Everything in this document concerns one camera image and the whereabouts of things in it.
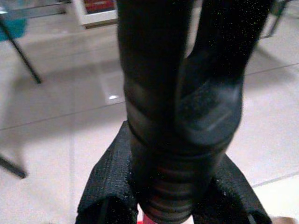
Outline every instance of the tiled floor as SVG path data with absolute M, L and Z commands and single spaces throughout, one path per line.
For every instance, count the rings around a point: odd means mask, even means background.
M 0 42 L 0 154 L 29 173 L 19 180 L 0 169 L 0 223 L 71 224 L 91 168 L 126 119 L 116 25 L 83 30 L 69 8 L 29 20 L 19 42 L 44 83 Z M 247 66 L 242 124 L 228 155 L 269 214 L 297 219 L 298 87 L 299 23 L 286 16 Z

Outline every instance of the red object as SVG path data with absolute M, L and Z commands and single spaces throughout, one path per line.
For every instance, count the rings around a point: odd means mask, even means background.
M 84 0 L 84 3 L 89 14 L 105 12 L 114 9 L 113 0 Z
M 148 218 L 145 214 L 143 214 L 143 224 L 157 224 L 157 223 L 155 223 L 150 218 Z

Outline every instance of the chair leg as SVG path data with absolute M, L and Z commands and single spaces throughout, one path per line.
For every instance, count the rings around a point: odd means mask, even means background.
M 20 167 L 12 164 L 11 162 L 5 160 L 0 156 L 0 166 L 4 167 L 8 171 L 12 172 L 13 174 L 19 176 L 20 178 L 25 178 L 27 176 L 26 172 L 22 170 Z
M 8 37 L 9 41 L 12 43 L 12 45 L 14 46 L 14 48 L 18 51 L 20 57 L 22 58 L 23 62 L 26 64 L 27 68 L 30 70 L 30 72 L 31 72 L 33 78 L 35 79 L 35 81 L 38 84 L 42 83 L 40 77 L 38 76 L 37 72 L 33 69 L 31 63 L 29 62 L 29 60 L 27 59 L 27 57 L 23 53 L 22 49 L 20 48 L 20 46 L 18 45 L 18 43 L 13 39 L 13 37 L 9 33 L 9 30 L 5 26 L 5 24 L 4 24 L 1 16 L 0 16 L 0 28 L 3 30 L 3 32 L 5 33 L 5 35 Z
M 277 18 L 276 18 L 276 20 L 274 21 L 274 23 L 273 23 L 273 25 L 272 25 L 272 27 L 271 27 L 271 29 L 270 29 L 269 34 L 267 35 L 267 37 L 271 37 L 271 36 L 273 36 L 273 34 L 274 34 L 274 32 L 275 32 L 275 30 L 276 30 L 276 28 L 277 28 L 278 22 L 280 21 L 282 15 L 283 15 L 283 11 L 284 11 L 284 9 L 285 9 L 285 7 L 286 7 L 286 4 L 287 4 L 288 2 L 289 2 L 289 0 L 284 0 L 284 1 L 281 3 L 281 6 L 280 6 L 280 8 L 279 8 L 279 10 L 278 10 Z

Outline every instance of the forked grip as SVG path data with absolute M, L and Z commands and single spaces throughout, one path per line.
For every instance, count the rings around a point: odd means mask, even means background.
M 118 0 L 132 184 L 148 217 L 190 215 L 233 138 L 243 73 L 271 0 L 204 0 L 184 59 L 193 0 Z

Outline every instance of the ribbed rubber section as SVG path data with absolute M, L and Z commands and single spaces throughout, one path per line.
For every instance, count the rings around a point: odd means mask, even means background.
M 180 224 L 188 219 L 226 150 L 222 146 L 217 154 L 174 154 L 149 147 L 134 134 L 131 147 L 138 202 L 159 224 Z

